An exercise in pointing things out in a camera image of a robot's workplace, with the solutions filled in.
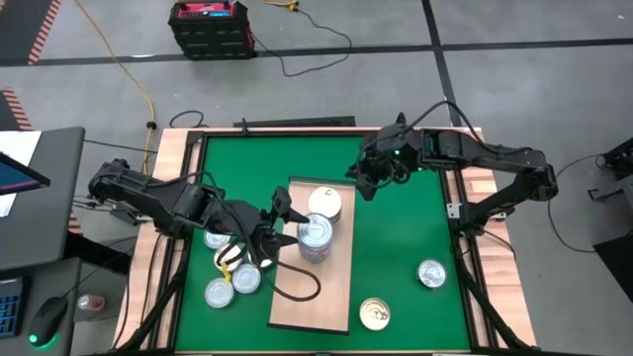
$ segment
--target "black crate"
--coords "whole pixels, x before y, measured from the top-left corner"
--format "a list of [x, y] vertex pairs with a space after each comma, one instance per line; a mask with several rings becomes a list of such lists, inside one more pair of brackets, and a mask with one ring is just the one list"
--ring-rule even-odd
[[[226, 12], [231, 11], [231, 15], [215, 17], [196, 11], [201, 5], [212, 4], [230, 6]], [[255, 51], [247, 12], [248, 9], [239, 2], [176, 3], [171, 9], [169, 26], [176, 42], [190, 59], [249, 59]]]

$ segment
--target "blue keyboard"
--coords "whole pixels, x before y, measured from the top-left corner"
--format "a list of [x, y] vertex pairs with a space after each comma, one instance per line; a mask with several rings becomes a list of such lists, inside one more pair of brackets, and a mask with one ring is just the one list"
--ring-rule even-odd
[[0, 338], [20, 334], [23, 291], [22, 278], [0, 281]]

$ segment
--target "green table surface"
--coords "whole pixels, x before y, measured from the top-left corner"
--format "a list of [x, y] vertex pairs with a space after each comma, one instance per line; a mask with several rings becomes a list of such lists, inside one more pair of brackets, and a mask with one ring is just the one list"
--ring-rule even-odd
[[[204, 169], [241, 199], [268, 210], [277, 186], [290, 176], [344, 179], [355, 161], [358, 136], [211, 137]], [[444, 200], [437, 173], [413, 174], [404, 185], [380, 190], [372, 202], [356, 193], [349, 334], [334, 335], [267, 326], [273, 292], [264, 283], [253, 295], [236, 295], [225, 309], [209, 307], [205, 288], [222, 273], [214, 251], [194, 233], [178, 322], [177, 351], [467, 350], [468, 336]], [[435, 259], [447, 281], [431, 291], [416, 280], [416, 267]], [[274, 271], [268, 274], [274, 281]], [[359, 318], [361, 303], [384, 300], [391, 321], [370, 331]]]

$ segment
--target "gray concrete floor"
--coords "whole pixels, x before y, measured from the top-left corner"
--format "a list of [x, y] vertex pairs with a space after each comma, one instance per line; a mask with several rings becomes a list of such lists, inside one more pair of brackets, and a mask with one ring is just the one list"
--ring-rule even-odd
[[[84, 0], [117, 54], [178, 53], [166, 25], [172, 0]], [[271, 48], [345, 45], [286, 10], [244, 1], [255, 34]], [[633, 37], [627, 0], [433, 0], [446, 44], [589, 40]], [[304, 1], [315, 20], [348, 34], [356, 45], [423, 45], [429, 34], [418, 0]], [[62, 2], [43, 58], [106, 56], [73, 1]], [[288, 58], [290, 71], [336, 56]], [[447, 52], [457, 101], [490, 142], [530, 145], [555, 167], [612, 148], [631, 136], [633, 46]], [[276, 58], [248, 61], [158, 62], [129, 65], [145, 86], [161, 128], [196, 109], [205, 123], [230, 126], [241, 118], [276, 120], [356, 116], [359, 126], [391, 123], [443, 99], [432, 53], [355, 54], [328, 70], [285, 78]], [[0, 87], [13, 87], [33, 126], [83, 126], [87, 137], [142, 146], [147, 110], [134, 85], [114, 64], [0, 68]], [[448, 126], [445, 111], [426, 122]], [[140, 165], [141, 154], [86, 144], [77, 194], [98, 166], [114, 157]], [[593, 204], [586, 189], [610, 177], [589, 160], [560, 180], [553, 215], [574, 246], [590, 248], [630, 228], [617, 204]], [[504, 186], [510, 177], [499, 175]], [[95, 240], [132, 228], [103, 213], [78, 212]], [[543, 204], [525, 203], [508, 219], [520, 278], [536, 333], [546, 350], [628, 355], [633, 304], [594, 254], [565, 249], [547, 224]], [[79, 323], [73, 354], [107, 348], [115, 319]]]

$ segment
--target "black mouse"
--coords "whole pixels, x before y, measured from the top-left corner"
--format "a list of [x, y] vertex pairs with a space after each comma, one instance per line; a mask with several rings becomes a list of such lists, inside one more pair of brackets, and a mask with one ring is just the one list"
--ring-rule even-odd
[[50, 342], [66, 314], [66, 298], [53, 297], [42, 304], [31, 320], [29, 342], [34, 346], [43, 346]]

